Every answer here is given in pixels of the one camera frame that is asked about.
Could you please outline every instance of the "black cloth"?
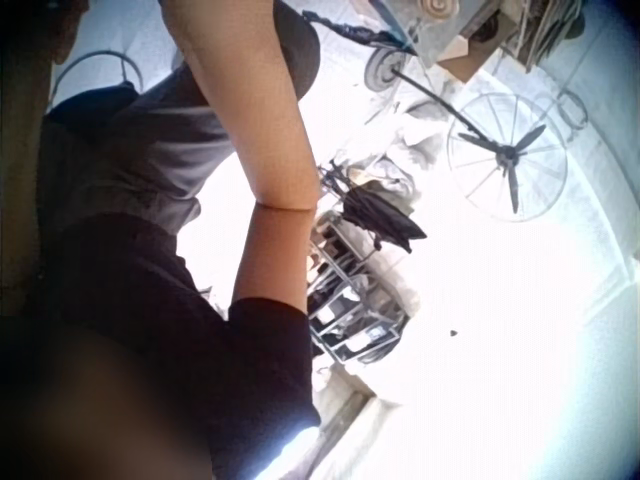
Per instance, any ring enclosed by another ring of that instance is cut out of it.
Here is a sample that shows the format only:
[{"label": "black cloth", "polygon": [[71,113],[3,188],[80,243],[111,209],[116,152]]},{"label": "black cloth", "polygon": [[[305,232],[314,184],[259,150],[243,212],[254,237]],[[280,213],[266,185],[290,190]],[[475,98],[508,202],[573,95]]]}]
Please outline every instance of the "black cloth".
[{"label": "black cloth", "polygon": [[44,258],[32,313],[136,354],[205,433],[217,478],[255,478],[319,425],[304,313],[245,299],[224,321],[176,255],[175,236],[126,214],[69,228]]}]

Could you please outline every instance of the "standing fan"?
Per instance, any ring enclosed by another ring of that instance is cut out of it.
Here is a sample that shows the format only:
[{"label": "standing fan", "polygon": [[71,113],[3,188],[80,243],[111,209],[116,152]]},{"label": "standing fan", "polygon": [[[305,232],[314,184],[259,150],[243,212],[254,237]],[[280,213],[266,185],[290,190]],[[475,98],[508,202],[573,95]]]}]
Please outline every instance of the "standing fan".
[{"label": "standing fan", "polygon": [[449,132],[449,166],[467,200],[511,222],[548,211],[564,188],[567,157],[547,112],[518,95],[490,93],[459,113],[466,121],[456,117]]}]

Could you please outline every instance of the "forearm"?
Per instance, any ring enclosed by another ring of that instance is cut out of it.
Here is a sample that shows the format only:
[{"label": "forearm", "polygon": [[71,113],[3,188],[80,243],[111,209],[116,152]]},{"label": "forearm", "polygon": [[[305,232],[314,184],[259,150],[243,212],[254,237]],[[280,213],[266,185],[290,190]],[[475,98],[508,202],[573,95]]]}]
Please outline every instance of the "forearm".
[{"label": "forearm", "polygon": [[[212,7],[216,2],[192,0],[169,8],[171,3],[164,9],[167,25],[229,133],[257,201],[314,209],[318,176],[273,24],[272,2],[241,1],[257,10],[234,10],[225,22],[207,20],[219,15]],[[189,11],[184,10],[187,4]]]}]

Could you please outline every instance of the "white floor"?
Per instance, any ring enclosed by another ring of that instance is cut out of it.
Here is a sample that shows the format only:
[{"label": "white floor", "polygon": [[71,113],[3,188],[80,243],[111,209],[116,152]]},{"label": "white floor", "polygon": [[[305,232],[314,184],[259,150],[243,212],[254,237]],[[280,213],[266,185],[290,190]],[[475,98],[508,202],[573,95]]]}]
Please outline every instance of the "white floor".
[{"label": "white floor", "polygon": [[[358,21],[339,0],[291,3],[335,21]],[[386,98],[363,85],[370,49],[323,27],[318,32],[322,68],[301,110],[322,163],[351,148],[348,141]],[[134,58],[147,87],[170,71],[175,51],[154,0],[93,2],[72,59],[103,48]],[[551,77],[523,77],[508,62],[496,71],[496,61],[466,88],[453,89],[453,100],[495,90],[544,100],[564,82],[552,78],[561,73],[558,64],[549,68]],[[107,62],[78,67],[58,100],[120,81],[119,63]],[[446,77],[437,70],[429,76],[439,91]],[[601,93],[579,92],[585,103]],[[415,94],[398,95],[406,101],[404,95]],[[616,138],[603,141],[610,130],[603,109],[594,110],[598,128],[570,142],[569,178],[558,203],[525,224],[495,222],[472,207],[452,181],[444,152],[433,151],[437,161],[421,179],[413,217],[429,238],[415,242],[410,257],[387,249],[389,274],[411,293],[416,315],[396,351],[362,372],[381,397],[407,406],[353,478],[458,479],[473,472],[509,480],[614,479],[637,458],[638,301],[630,254],[638,246],[638,216],[629,188],[635,180],[628,181],[636,172],[632,163],[621,169],[617,162],[627,150],[607,147],[617,146]],[[611,122],[616,114],[609,112]],[[633,124],[624,128],[634,134]],[[225,305],[253,204],[237,159],[220,167],[200,200],[203,213],[181,233],[179,252],[198,286],[213,286]],[[402,460],[402,474],[389,456]]]}]

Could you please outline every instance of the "person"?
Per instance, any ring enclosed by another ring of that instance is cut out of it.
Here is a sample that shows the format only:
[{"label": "person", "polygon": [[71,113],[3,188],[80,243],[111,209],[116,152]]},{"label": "person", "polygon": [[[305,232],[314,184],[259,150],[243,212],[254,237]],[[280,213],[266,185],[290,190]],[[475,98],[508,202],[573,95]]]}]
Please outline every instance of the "person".
[{"label": "person", "polygon": [[[43,122],[42,267],[0,349],[3,465],[21,472],[4,478],[253,479],[320,423],[305,313],[320,190],[297,105],[317,34],[279,0],[161,8],[183,66],[91,135]],[[176,235],[234,149],[256,203],[224,321]]]}]

